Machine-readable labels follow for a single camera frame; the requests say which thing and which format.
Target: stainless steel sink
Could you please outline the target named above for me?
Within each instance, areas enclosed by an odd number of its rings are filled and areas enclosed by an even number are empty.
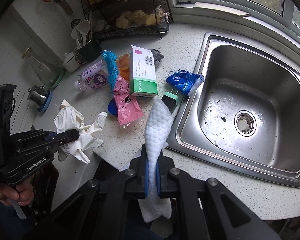
[[[195,68],[205,81],[184,98],[169,148],[300,187],[300,67],[251,43],[206,34]]]

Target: drain strainer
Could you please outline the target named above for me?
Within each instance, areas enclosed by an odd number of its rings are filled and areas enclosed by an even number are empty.
[[[256,119],[248,111],[239,111],[234,117],[234,126],[243,136],[251,136],[256,131]]]

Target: white and green box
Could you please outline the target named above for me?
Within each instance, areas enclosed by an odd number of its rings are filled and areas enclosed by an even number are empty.
[[[130,94],[154,97],[158,94],[153,54],[148,49],[131,46]]]

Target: barcode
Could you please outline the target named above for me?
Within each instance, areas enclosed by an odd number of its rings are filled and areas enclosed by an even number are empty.
[[[145,55],[145,60],[147,65],[153,66],[151,57]]]

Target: plastic bottle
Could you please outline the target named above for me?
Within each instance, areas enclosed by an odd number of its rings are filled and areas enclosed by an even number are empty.
[[[107,63],[104,60],[100,60],[89,66],[82,72],[79,80],[74,83],[74,88],[78,92],[84,90],[95,90],[108,83],[108,70],[106,68]]]

